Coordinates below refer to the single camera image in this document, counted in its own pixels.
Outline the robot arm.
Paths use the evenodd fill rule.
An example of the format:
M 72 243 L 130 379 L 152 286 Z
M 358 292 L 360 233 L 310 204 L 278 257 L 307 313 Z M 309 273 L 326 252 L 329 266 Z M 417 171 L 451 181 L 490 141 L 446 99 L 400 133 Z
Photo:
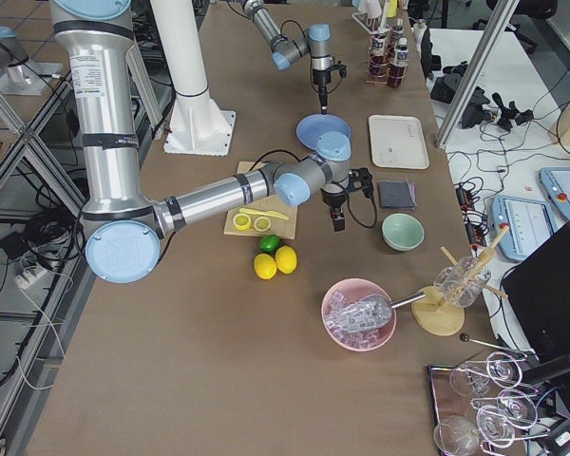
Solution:
M 272 59 L 279 70 L 285 70 L 309 55 L 312 82 L 316 86 L 320 113 L 328 113 L 328 84 L 337 65 L 332 57 L 331 30 L 328 24 L 312 24 L 298 38 L 288 38 L 272 19 L 263 1 L 239 1 L 244 15 L 257 27 L 270 45 Z
M 167 234 L 270 195 L 292 207 L 315 192 L 328 201 L 342 198 L 352 175 L 351 144 L 336 131 L 320 135 L 313 152 L 296 164 L 268 162 L 188 194 L 147 198 L 131 112 L 130 3 L 54 1 L 50 10 L 55 37 L 70 61 L 89 185 L 82 211 L 85 258 L 98 277 L 139 280 L 158 265 Z M 166 150 L 226 155 L 236 115 L 210 96 L 191 3 L 156 1 L 152 10 L 176 97 Z

